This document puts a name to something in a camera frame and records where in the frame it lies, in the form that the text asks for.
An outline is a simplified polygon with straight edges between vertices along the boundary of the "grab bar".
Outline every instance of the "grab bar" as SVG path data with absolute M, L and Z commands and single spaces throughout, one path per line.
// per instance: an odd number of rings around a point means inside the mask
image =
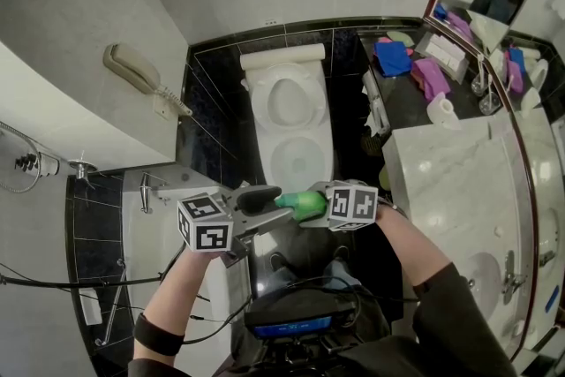
M 125 262 L 124 262 L 124 260 L 122 260 L 121 258 L 119 260 L 117 260 L 117 265 L 124 269 L 124 271 L 122 272 L 122 277 L 120 278 L 120 282 L 123 282 L 123 281 L 125 281 Z M 112 305 L 112 309 L 109 312 L 108 324 L 106 325 L 106 334 L 104 335 L 104 339 L 102 340 L 100 338 L 96 338 L 96 340 L 94 341 L 94 343 L 98 347 L 108 345 L 109 336 L 112 333 L 112 324 L 114 323 L 114 318 L 116 317 L 117 301 L 120 299 L 120 295 L 122 294 L 122 288 L 123 288 L 123 286 L 118 286 L 116 288 L 116 295 L 114 296 L 114 304 Z

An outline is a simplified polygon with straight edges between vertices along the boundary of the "black sleeve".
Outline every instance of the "black sleeve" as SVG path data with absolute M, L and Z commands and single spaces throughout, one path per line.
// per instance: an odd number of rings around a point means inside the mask
M 188 374 L 160 361 L 138 358 L 130 361 L 128 377 L 188 377 Z
M 473 375 L 516 375 L 455 265 L 449 264 L 414 290 L 421 300 L 414 331 L 422 347 Z

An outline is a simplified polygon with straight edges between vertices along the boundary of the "blue display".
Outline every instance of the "blue display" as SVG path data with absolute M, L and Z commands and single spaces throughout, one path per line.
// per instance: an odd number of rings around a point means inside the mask
M 296 336 L 304 333 L 329 328 L 332 322 L 331 316 L 318 319 L 302 320 L 290 324 L 268 325 L 266 327 L 255 327 L 255 335 L 259 338 L 280 338 L 285 336 Z

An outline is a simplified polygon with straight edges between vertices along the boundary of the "wall-mounted telephone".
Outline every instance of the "wall-mounted telephone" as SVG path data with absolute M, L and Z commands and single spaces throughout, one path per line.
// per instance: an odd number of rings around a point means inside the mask
M 170 90 L 161 85 L 157 69 L 137 50 L 127 44 L 110 44 L 104 50 L 104 65 L 121 78 L 130 82 L 143 94 L 157 94 L 169 101 L 178 115 L 192 116 L 190 110 Z

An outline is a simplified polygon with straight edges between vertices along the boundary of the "toilet seat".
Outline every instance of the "toilet seat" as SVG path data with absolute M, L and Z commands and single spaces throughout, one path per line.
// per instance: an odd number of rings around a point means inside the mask
M 253 115 L 268 131 L 292 131 L 320 123 L 326 93 L 300 64 L 275 64 L 252 91 Z

